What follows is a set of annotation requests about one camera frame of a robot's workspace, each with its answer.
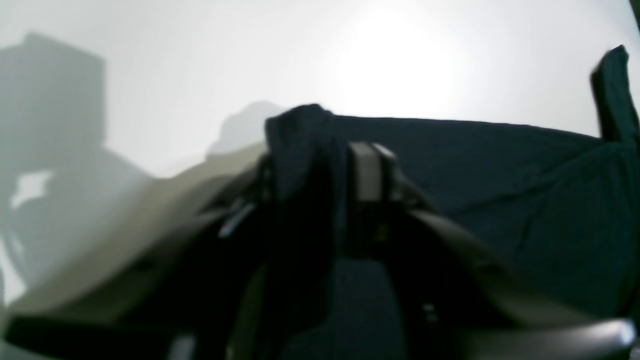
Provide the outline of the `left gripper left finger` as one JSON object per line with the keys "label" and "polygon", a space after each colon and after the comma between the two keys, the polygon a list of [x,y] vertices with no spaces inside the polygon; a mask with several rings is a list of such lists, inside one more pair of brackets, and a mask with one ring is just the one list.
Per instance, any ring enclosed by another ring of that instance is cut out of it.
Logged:
{"label": "left gripper left finger", "polygon": [[20,300],[7,344],[57,360],[251,360],[265,287],[271,155],[98,284],[47,308]]}

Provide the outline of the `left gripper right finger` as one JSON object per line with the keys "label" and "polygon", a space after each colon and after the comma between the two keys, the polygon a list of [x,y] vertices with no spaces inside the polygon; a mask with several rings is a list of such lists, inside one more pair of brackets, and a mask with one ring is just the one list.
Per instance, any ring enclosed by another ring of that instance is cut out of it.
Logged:
{"label": "left gripper right finger", "polygon": [[345,252],[381,262],[412,360],[627,360],[637,331],[552,300],[405,177],[384,146],[347,146]]}

